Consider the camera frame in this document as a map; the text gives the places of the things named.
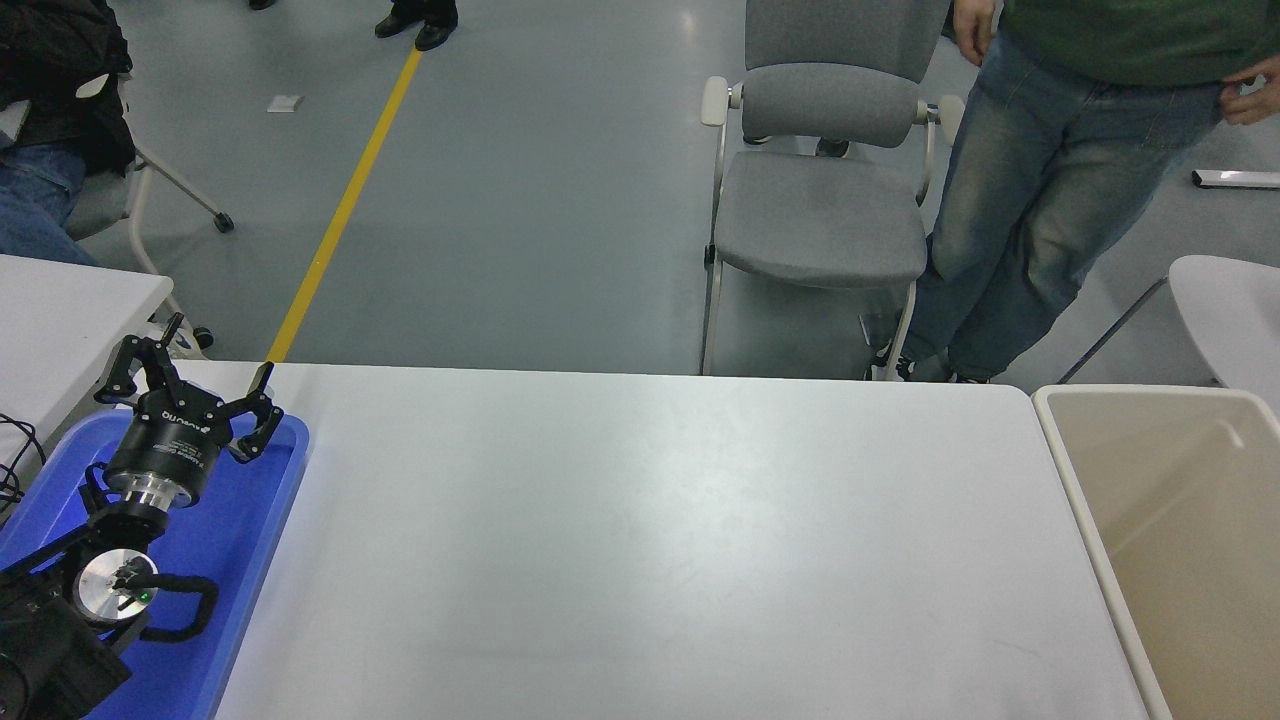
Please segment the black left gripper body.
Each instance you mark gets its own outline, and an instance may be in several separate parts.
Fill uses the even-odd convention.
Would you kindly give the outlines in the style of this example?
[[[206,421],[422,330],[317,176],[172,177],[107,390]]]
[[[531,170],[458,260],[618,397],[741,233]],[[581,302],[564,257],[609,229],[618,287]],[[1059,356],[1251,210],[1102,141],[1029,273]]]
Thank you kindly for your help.
[[[230,441],[230,421],[211,419],[221,400],[201,389],[145,393],[110,460],[110,487],[123,491],[134,477],[157,477],[186,491],[202,491]]]

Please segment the person's right hand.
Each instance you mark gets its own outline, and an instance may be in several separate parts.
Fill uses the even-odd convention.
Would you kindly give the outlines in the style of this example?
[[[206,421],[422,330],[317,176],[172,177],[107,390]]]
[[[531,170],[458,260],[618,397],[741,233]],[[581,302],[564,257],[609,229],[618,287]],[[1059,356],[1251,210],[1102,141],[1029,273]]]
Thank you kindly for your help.
[[[954,42],[961,56],[974,67],[983,67],[995,38],[1001,1],[951,1]]]

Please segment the person's left hand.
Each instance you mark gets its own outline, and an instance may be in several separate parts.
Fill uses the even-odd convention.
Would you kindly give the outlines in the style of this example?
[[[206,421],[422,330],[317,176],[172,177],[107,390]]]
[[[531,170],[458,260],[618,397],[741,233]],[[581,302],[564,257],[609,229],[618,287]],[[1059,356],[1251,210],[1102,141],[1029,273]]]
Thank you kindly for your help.
[[[1275,117],[1279,111],[1279,55],[1222,78],[1219,105],[1222,119],[1230,126],[1253,126]]]

